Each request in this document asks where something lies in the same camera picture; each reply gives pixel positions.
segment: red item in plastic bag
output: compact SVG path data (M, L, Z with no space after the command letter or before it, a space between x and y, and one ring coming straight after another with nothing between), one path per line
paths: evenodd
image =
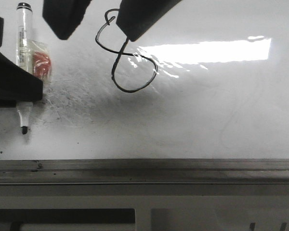
M50 61L50 57L48 56L48 54L37 51L34 52L33 62L34 62L33 75L43 81L47 81L50 76L52 68L52 63Z

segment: marker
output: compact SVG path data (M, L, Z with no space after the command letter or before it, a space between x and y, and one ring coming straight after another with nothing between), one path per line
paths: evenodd
M17 45L16 45L16 64L29 72L33 73L32 51L30 43L32 40L32 9L28 3L21 2L17 9ZM22 134L27 134L30 113L33 102L17 102L17 111L20 117L20 127Z

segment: dark slot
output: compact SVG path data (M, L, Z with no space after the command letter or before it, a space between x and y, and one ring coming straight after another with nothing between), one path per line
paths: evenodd
M134 209L0 209L0 222L134 224Z

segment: white surface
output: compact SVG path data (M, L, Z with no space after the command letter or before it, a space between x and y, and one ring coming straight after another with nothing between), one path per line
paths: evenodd
M0 51L11 60L17 3L0 0ZM28 3L35 39L49 44L53 82L28 135L16 109L0 109L0 160L289 158L289 0L182 0L129 44L160 63L153 84L135 94L114 86L115 55L94 42L118 0L92 1L68 41L43 21L42 0ZM113 24L101 41L119 50L124 35ZM138 86L152 68L124 57L118 79Z

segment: plastic bag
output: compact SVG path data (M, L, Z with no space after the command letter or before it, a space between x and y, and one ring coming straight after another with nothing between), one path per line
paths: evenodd
M33 75L44 83L51 81L52 63L47 49L47 44L31 42Z

